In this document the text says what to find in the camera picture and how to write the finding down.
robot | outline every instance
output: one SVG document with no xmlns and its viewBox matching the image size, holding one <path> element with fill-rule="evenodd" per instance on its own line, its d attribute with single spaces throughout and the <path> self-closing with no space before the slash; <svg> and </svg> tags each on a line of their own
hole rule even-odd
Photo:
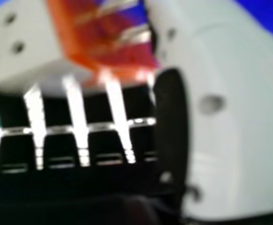
<svg viewBox="0 0 273 225">
<path fill-rule="evenodd" d="M 120 24 L 111 29 L 120 35 L 108 33 L 116 39 L 90 44 L 101 37 L 87 33 L 84 23 L 139 2 L 107 1 L 96 9 L 74 2 L 12 0 L 0 8 L 0 95 L 34 87 L 66 96 L 70 108 L 79 109 L 83 97 L 106 90 L 127 164 L 53 172 L 45 169 L 43 152 L 39 171 L 2 176 L 11 188 L 1 185 L 0 192 L 26 195 L 17 194 L 21 200 L 12 208 L 15 197 L 3 194 L 0 213 L 17 221 L 19 210 L 32 218 L 38 212 L 38 223 L 273 224 L 273 34 L 233 0 L 146 0 L 148 24 Z M 88 13 L 80 14 L 84 7 Z M 79 30 L 78 24 L 86 27 Z M 149 54 L 149 30 L 158 63 Z M 82 45 L 74 34 L 90 38 Z M 118 57 L 120 48 L 132 45 L 139 47 L 127 53 L 133 60 Z M 155 118 L 146 122 L 155 125 L 157 165 L 135 160 L 127 141 L 137 121 L 125 114 L 121 88 L 144 83 L 154 105 Z M 85 139 L 90 128 L 79 121 L 88 116 L 71 119 L 73 132 Z M 31 130 L 45 136 L 46 125 Z M 44 138 L 53 148 L 56 142 Z M 99 176 L 102 182 L 94 178 Z M 91 177 L 97 191 L 86 188 Z M 99 192 L 105 194 L 99 198 Z M 74 210 L 67 214 L 69 206 Z"/>
</svg>

screw hole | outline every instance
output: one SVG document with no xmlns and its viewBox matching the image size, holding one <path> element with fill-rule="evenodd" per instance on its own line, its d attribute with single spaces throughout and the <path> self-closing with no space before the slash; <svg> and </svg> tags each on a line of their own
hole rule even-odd
<svg viewBox="0 0 273 225">
<path fill-rule="evenodd" d="M 19 54 L 24 50 L 24 48 L 25 48 L 25 44 L 23 42 L 17 42 L 12 47 L 12 51 L 14 54 Z"/>
<path fill-rule="evenodd" d="M 15 19 L 16 19 L 16 14 L 14 14 L 14 13 L 9 14 L 5 19 L 5 24 L 10 25 L 15 21 Z"/>
<path fill-rule="evenodd" d="M 174 28 L 172 28 L 172 29 L 170 29 L 168 31 L 168 38 L 169 38 L 170 41 L 173 40 L 173 38 L 175 37 L 175 35 L 176 35 L 176 30 Z"/>
<path fill-rule="evenodd" d="M 207 96 L 201 102 L 201 111 L 205 114 L 214 114 L 224 108 L 225 101 L 219 96 Z"/>
</svg>

orange translucent cover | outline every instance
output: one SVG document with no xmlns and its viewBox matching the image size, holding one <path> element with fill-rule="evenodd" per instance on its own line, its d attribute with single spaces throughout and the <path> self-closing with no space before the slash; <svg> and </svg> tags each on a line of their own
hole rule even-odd
<svg viewBox="0 0 273 225">
<path fill-rule="evenodd" d="M 117 44 L 122 32 L 134 26 L 128 18 L 119 13 L 98 16 L 95 0 L 47 0 L 47 4 L 66 57 L 94 72 L 85 86 L 99 84 L 106 70 L 122 83 L 144 82 L 140 71 L 150 74 L 156 68 L 151 43 Z"/>
</svg>

orange plastic part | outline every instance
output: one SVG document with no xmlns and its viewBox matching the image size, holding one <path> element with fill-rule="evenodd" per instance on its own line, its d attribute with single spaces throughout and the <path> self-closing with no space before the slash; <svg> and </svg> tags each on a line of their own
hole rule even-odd
<svg viewBox="0 0 273 225">
<path fill-rule="evenodd" d="M 121 33 L 133 24 L 119 14 L 96 16 L 94 0 L 47 0 L 64 53 L 72 62 L 93 71 L 85 86 L 96 86 L 108 70 L 122 83 L 144 82 L 156 68 L 151 43 L 116 46 Z"/>
</svg>

white plastic casing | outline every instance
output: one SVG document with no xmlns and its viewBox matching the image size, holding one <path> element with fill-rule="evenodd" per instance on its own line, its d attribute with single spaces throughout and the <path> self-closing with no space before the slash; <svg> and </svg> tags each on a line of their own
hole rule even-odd
<svg viewBox="0 0 273 225">
<path fill-rule="evenodd" d="M 232 0 L 146 3 L 157 57 L 163 69 L 180 70 L 187 90 L 186 184 L 202 199 L 186 195 L 184 214 L 224 221 L 273 213 L 273 35 Z M 222 98 L 224 108 L 204 113 L 207 96 Z"/>
<path fill-rule="evenodd" d="M 11 15 L 15 18 L 7 23 Z M 13 51 L 17 43 L 24 44 L 18 54 Z M 45 92 L 55 92 L 61 89 L 57 81 L 69 73 L 90 76 L 64 58 L 46 0 L 11 0 L 0 7 L 0 90 L 25 92 L 50 75 Z"/>
</svg>

